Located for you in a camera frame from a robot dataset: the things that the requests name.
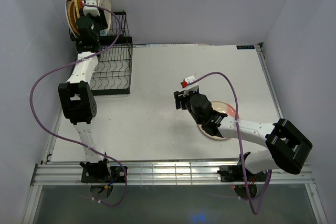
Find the cream pink plate with sprig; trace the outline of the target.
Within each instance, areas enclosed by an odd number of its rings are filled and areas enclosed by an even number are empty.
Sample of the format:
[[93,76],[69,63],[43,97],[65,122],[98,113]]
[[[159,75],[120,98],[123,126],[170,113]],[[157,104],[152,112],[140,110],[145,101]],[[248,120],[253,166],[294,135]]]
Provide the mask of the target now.
[[[212,101],[211,103],[212,103],[212,108],[215,111],[220,112],[220,113],[226,113],[227,115],[233,118],[235,117],[236,110],[230,104],[222,102],[222,101]],[[201,125],[198,125],[198,128],[200,132],[202,132],[202,134],[204,134],[208,138],[211,138],[213,141],[226,141],[230,139],[230,137],[211,136],[202,129]]]

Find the round orange woven plate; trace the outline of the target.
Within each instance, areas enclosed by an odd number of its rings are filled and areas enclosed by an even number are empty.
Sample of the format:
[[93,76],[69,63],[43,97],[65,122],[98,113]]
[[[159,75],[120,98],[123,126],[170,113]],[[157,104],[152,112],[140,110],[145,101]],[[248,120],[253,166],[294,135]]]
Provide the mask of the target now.
[[77,28],[77,24],[75,23],[75,20],[74,20],[73,10],[74,10],[74,0],[72,0],[70,2],[70,6],[69,6],[69,18],[70,18],[71,27],[73,29],[73,33],[78,36],[79,35],[79,31],[78,31],[78,28]]

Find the white plate green maroon rim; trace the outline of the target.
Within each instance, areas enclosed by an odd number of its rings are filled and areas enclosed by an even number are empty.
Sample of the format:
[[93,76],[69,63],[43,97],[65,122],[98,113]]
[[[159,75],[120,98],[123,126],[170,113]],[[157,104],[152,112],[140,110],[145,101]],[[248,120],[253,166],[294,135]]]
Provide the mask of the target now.
[[74,31],[73,31],[73,29],[71,27],[70,18],[69,18],[69,6],[70,6],[70,2],[71,1],[72,0],[66,0],[66,2],[65,2],[65,12],[66,12],[66,19],[67,19],[67,23],[68,23],[70,32],[73,34]]

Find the round yellow green woven plate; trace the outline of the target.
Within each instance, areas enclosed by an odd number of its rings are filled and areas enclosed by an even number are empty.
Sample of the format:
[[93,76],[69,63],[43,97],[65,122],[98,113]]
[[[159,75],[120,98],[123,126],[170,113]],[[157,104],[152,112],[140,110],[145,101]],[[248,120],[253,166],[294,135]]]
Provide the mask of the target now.
[[75,20],[75,23],[76,23],[77,20],[78,20],[78,15],[77,15],[77,5],[76,5],[75,1],[73,2],[73,14],[74,14],[74,20]]

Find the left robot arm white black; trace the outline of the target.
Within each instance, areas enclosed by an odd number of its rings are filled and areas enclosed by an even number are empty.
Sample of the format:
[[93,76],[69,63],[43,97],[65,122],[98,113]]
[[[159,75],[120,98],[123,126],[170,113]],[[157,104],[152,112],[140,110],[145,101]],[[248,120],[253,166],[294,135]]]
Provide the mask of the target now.
[[111,177],[111,168],[107,158],[101,156],[103,148],[92,133],[93,119],[97,115],[97,103],[90,88],[90,80],[98,65],[100,24],[98,17],[81,16],[76,25],[79,37],[75,39],[77,60],[73,71],[66,81],[58,86],[61,107],[64,117],[76,129],[81,143],[84,145],[85,160],[80,163],[86,173],[105,182]]

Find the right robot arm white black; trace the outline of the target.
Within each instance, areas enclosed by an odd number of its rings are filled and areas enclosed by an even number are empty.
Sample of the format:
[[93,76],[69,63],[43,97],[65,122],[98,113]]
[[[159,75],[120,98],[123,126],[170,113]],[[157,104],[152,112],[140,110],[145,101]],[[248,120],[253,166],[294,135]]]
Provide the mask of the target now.
[[188,110],[206,134],[240,138],[265,147],[264,151],[244,153],[238,164],[227,171],[242,180],[250,180],[256,174],[273,169],[298,175],[312,150],[312,143],[286,119],[276,123],[238,121],[213,109],[207,97],[197,91],[176,91],[174,100],[176,109]]

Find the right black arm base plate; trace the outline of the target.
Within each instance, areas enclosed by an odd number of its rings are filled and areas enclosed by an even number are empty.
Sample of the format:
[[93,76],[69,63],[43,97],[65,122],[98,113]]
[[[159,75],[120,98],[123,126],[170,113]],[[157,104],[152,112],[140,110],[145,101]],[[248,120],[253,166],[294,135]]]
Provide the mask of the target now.
[[[243,169],[241,165],[222,165],[219,167],[217,173],[220,175],[221,182],[243,182]],[[252,174],[246,171],[247,181],[251,182],[264,182],[266,180],[267,172],[260,172]]]

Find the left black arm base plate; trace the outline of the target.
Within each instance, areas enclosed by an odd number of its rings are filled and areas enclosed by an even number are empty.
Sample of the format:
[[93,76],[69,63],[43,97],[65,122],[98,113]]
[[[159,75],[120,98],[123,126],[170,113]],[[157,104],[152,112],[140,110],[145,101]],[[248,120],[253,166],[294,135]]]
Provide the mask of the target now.
[[124,183],[125,175],[127,172],[127,167],[124,167],[125,171],[121,166],[110,166],[109,168],[96,168],[96,169],[83,169],[81,175],[82,183],[106,183],[114,181],[115,183]]

